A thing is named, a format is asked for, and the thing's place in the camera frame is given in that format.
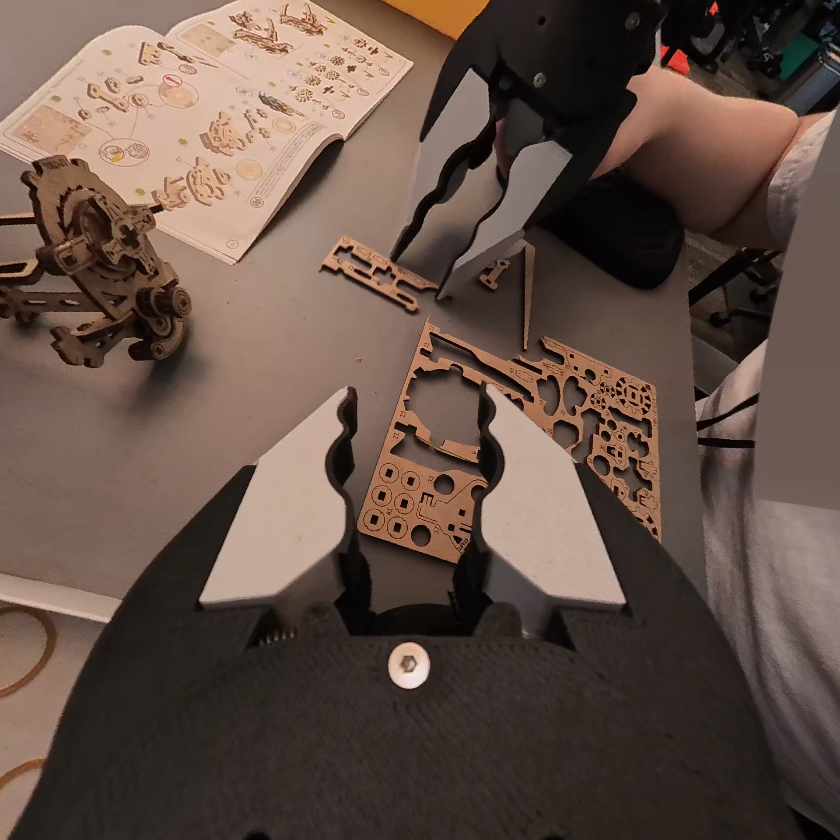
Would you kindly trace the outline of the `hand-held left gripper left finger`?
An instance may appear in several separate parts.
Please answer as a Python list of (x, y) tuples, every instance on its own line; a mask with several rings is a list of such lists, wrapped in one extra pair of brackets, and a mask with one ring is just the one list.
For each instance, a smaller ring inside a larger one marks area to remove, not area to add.
[(352, 501), (353, 387), (338, 390), (261, 456), (200, 597), (206, 608), (272, 606), (285, 630), (315, 602), (337, 605), (349, 630), (373, 617), (370, 568)]

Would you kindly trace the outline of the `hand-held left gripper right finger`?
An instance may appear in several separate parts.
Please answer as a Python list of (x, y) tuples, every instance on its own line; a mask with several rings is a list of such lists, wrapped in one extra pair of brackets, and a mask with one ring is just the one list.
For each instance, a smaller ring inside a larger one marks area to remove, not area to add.
[(490, 383), (479, 390), (478, 426), (486, 488), (453, 578), (460, 623), (471, 630), (491, 602), (507, 602), (541, 637), (556, 606), (623, 609), (572, 457)]

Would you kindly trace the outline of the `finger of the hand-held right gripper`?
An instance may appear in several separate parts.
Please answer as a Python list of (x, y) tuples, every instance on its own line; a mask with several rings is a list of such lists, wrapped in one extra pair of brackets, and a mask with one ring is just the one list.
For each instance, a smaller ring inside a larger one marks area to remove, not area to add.
[(542, 118), (519, 99), (507, 108), (503, 147), (512, 158), (499, 202), (476, 225), (448, 269), (444, 298), (472, 278), (546, 214), (578, 192), (592, 174), (591, 118)]
[(436, 204), (446, 203), (490, 152), (497, 134), (497, 84), (502, 67), (488, 80), (468, 69), (419, 144), (412, 183), (408, 189), (406, 223), (396, 240), (391, 260), (397, 261), (420, 233)]

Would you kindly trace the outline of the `thin wooden stick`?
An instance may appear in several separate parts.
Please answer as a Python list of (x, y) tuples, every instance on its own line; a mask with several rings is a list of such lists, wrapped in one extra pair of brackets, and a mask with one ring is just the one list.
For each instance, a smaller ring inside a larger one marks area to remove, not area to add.
[(536, 261), (536, 250), (526, 239), (520, 242), (523, 254), (523, 329), (522, 348), (529, 349), (530, 321), (532, 309), (532, 288), (534, 279), (534, 267)]

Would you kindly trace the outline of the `large wooden parts sheet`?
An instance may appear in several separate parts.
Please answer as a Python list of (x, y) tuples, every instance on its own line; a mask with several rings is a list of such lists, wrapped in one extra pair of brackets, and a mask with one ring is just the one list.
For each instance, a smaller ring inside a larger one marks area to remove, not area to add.
[(541, 360), (503, 360), (425, 322), (359, 515), (363, 535), (450, 563), (464, 552), (487, 486), (466, 468), (478, 446), (435, 445), (409, 397), (420, 374), (457, 371), (494, 385), (662, 540), (655, 386), (555, 339), (541, 345)]

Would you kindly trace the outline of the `small wooden parts strip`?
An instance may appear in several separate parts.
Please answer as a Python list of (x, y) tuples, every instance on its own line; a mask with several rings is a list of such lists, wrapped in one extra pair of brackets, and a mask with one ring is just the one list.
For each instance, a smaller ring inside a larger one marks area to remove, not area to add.
[(350, 237), (341, 237), (324, 258), (322, 269), (337, 272), (376, 293), (393, 300), (407, 312), (418, 311), (415, 297), (401, 284), (418, 291), (437, 290), (438, 286), (409, 269), (402, 268), (383, 255)]

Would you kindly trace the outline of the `person's right forearm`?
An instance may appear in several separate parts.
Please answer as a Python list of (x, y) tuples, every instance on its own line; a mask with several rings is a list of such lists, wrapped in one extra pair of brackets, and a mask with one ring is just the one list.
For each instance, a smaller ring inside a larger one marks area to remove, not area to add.
[(627, 88), (637, 104), (594, 177), (621, 169), (664, 199), (689, 231), (779, 250), (767, 220), (768, 187), (814, 119), (779, 104), (720, 96), (656, 66)]

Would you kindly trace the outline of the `assembled wooden model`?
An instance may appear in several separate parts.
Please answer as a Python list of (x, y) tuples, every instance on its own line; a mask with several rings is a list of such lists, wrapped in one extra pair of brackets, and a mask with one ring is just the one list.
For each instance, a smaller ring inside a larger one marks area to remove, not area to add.
[(162, 205), (130, 205), (86, 162), (64, 155), (33, 163), (21, 181), (31, 213), (1, 225), (36, 225), (35, 256), (2, 264), (1, 317), (30, 323), (43, 312), (98, 312), (75, 329), (50, 332), (70, 365), (98, 368), (123, 340), (136, 361), (162, 361), (182, 343), (192, 300), (148, 239)]

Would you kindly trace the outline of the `yellow box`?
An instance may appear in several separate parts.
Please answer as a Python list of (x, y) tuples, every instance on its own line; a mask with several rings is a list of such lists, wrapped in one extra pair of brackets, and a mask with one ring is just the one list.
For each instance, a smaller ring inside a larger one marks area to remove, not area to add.
[(403, 12), (442, 35), (446, 35), (451, 39), (457, 39), (487, 6), (488, 1), (386, 0), (383, 3)]

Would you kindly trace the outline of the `grey office chair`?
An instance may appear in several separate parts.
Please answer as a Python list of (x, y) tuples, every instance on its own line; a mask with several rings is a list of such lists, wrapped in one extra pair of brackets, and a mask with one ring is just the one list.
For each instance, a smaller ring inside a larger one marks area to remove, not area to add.
[(711, 394), (769, 333), (775, 293), (739, 278), (689, 309), (695, 398)]

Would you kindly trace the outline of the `open instruction booklet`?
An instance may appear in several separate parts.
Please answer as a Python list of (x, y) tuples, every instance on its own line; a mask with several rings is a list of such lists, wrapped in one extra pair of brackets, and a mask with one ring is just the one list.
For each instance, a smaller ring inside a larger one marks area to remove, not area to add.
[(233, 265), (330, 143), (413, 63), (312, 2), (233, 2), (166, 35), (93, 39), (2, 121), (2, 149), (63, 154), (158, 227)]

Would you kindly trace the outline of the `pile of rubber bands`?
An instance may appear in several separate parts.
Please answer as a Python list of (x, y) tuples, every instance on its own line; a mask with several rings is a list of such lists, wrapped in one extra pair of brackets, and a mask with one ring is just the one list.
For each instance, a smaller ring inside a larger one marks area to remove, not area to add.
[[(45, 646), (42, 654), (35, 665), (22, 677), (15, 682), (9, 683), (1, 688), (1, 698), (11, 697), (25, 688), (28, 684), (35, 680), (35, 678), (44, 670), (49, 663), (52, 655), (56, 650), (57, 630), (52, 620), (46, 613), (41, 612), (34, 607), (28, 605), (6, 605), (1, 609), (1, 616), (9, 614), (25, 614), (33, 617), (44, 629), (45, 632)], [(8, 770), (1, 776), (1, 790), (7, 785), (11, 784), (17, 778), (29, 772), (41, 770), (45, 764), (46, 758), (41, 757), (37, 759), (27, 760), (18, 766)]]

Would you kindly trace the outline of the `white cardboard box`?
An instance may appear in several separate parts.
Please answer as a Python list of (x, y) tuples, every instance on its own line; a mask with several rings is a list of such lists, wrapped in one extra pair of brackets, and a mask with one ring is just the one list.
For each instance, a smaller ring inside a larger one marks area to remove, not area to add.
[(56, 629), (56, 650), (36, 678), (2, 704), (2, 752), (26, 734), (27, 719), (43, 723), (39, 706), (56, 707), (38, 784), (6, 838), (151, 838), (163, 785), (151, 759), (162, 751), (153, 735), (154, 647), (158, 599), (136, 581), (108, 619), (87, 638)]

